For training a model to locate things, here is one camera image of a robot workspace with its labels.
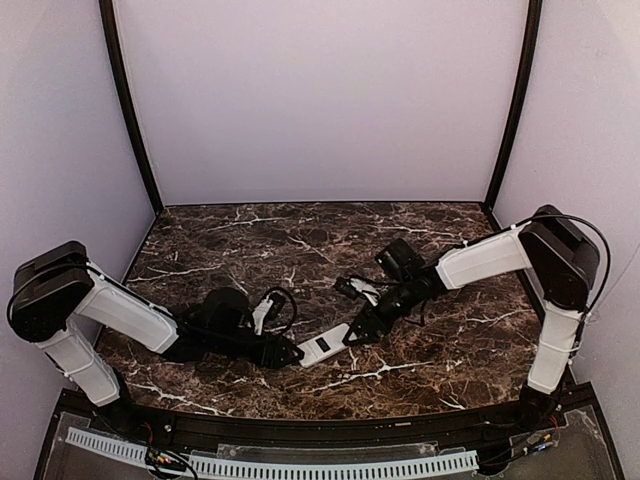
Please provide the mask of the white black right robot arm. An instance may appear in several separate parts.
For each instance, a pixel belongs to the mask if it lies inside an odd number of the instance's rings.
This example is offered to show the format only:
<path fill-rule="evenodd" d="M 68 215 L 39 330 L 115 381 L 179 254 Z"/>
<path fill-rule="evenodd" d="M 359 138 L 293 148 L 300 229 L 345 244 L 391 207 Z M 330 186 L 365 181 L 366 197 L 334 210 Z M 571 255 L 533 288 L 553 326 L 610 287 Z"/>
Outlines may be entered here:
<path fill-rule="evenodd" d="M 350 324 L 347 346 L 372 344 L 415 307 L 448 292 L 515 274 L 541 322 L 526 389 L 550 396 L 560 389 L 567 365 L 580 349 L 588 317 L 609 280 L 612 252 L 591 222 L 543 205 L 515 224 L 464 241 L 428 263 L 397 238 L 375 257 L 387 276 L 385 292 L 368 300 Z"/>

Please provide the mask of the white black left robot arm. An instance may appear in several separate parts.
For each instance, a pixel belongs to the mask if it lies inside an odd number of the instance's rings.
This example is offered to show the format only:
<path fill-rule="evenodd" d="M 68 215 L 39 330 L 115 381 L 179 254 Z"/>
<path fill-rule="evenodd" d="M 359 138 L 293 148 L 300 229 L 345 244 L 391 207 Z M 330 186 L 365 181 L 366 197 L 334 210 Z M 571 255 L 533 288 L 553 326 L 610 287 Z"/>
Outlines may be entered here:
<path fill-rule="evenodd" d="M 260 333 L 257 327 L 294 302 L 286 290 L 274 287 L 252 308 L 241 291 L 224 287 L 175 315 L 106 275 L 82 243 L 69 241 L 16 269 L 6 316 L 12 330 L 41 349 L 94 406 L 106 407 L 124 399 L 125 385 L 76 326 L 76 318 L 100 323 L 171 362 L 219 353 L 280 369 L 301 361 L 303 351 L 285 332 Z"/>

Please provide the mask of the white remote control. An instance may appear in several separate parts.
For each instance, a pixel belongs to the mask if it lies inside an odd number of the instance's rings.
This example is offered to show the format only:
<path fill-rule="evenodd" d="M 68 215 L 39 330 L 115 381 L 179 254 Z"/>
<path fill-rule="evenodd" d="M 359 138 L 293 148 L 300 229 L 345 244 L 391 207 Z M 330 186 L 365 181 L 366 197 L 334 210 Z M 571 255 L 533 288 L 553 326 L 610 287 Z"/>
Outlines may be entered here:
<path fill-rule="evenodd" d="M 298 348 L 304 353 L 299 364 L 310 368 L 347 348 L 343 339 L 349 331 L 349 325 L 341 323 L 315 337 L 301 343 Z"/>

